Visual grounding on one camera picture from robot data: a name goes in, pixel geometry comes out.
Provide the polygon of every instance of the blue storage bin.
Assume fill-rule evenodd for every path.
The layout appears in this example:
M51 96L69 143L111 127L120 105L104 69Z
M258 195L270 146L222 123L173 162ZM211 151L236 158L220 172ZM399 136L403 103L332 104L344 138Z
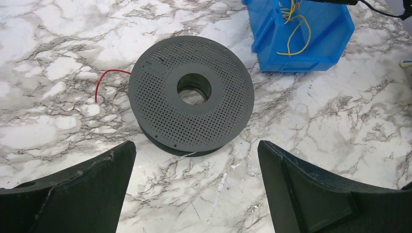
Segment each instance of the blue storage bin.
M298 55L279 55L287 52L287 42L301 18L285 24L282 8L290 8L290 0L243 0L249 11L257 53L262 71L306 72L325 71L335 65L342 55L355 26L347 6L303 0L300 14L310 28L308 47ZM308 41L309 31L302 23L290 42L291 52L300 51Z

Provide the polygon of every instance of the perforated spool flange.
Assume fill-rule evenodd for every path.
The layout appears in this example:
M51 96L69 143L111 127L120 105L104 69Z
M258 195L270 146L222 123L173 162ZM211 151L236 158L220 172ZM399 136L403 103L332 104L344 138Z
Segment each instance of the perforated spool flange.
M197 90L207 100L185 103L178 93L183 89ZM240 134L252 114L254 90L246 67L229 49L203 37L178 36L158 42L139 58L130 75L129 100L155 145L192 157L213 152Z

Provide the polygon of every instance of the marble countertop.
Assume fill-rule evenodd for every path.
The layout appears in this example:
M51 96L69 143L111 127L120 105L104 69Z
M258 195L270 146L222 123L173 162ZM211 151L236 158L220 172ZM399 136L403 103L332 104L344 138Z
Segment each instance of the marble countertop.
M380 10L383 2L375 3ZM412 40L398 20L349 7L356 30L327 72L260 73L241 0L3 0L0 3L0 187L12 188L131 140L137 159L121 233L273 233L260 140L356 181L412 181L412 91L399 67ZM248 68L255 107L218 152L178 158L142 134L128 75L155 42L199 35Z

